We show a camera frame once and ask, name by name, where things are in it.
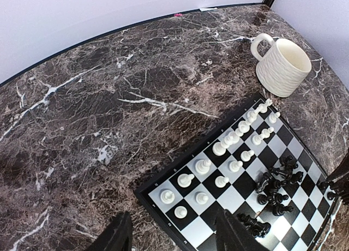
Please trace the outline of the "black white chessboard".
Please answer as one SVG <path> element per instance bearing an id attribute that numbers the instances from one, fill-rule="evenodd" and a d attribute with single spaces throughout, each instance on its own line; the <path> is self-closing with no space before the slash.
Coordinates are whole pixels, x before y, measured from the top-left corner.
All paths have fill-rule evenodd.
<path id="1" fill-rule="evenodd" d="M 196 146 L 135 190 L 141 204 L 181 250 L 215 250 L 215 219 L 225 209 L 270 223 L 270 232 L 260 239 L 269 250 L 312 250 L 316 244 L 334 207 L 327 190 L 319 188 L 326 174 L 283 118 L 270 123 L 275 107 L 259 114 L 223 155 L 213 153 L 214 144 L 264 102 L 261 94 L 252 96 Z M 288 155 L 304 176 L 301 183 L 279 191 L 288 195 L 284 205 L 293 206 L 293 212 L 274 216 L 270 206 L 257 202 L 256 184 L 270 167 L 280 168 L 281 158 Z M 171 204 L 160 200 L 165 189 L 175 194 Z M 188 210 L 183 219 L 174 215 L 178 206 Z"/>

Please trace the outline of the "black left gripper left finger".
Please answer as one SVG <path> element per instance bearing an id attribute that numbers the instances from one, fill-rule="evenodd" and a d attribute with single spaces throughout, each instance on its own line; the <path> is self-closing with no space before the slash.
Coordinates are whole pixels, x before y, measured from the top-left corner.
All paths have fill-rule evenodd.
<path id="1" fill-rule="evenodd" d="M 133 226 L 128 211 L 119 212 L 94 241 L 94 250 L 132 250 Z"/>

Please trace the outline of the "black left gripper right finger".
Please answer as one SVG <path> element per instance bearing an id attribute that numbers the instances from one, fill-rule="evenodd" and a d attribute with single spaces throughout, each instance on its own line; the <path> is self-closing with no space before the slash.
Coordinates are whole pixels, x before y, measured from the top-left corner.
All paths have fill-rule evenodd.
<path id="1" fill-rule="evenodd" d="M 229 210 L 218 211 L 215 225 L 217 250 L 268 250 Z"/>

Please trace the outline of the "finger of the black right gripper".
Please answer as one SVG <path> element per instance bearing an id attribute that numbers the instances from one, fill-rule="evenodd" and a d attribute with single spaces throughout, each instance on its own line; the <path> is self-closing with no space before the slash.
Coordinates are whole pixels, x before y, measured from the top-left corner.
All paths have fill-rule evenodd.
<path id="1" fill-rule="evenodd" d="M 327 178 L 331 192 L 327 193 L 327 199 L 340 198 L 344 205 L 348 205 L 348 152 L 339 166 Z"/>

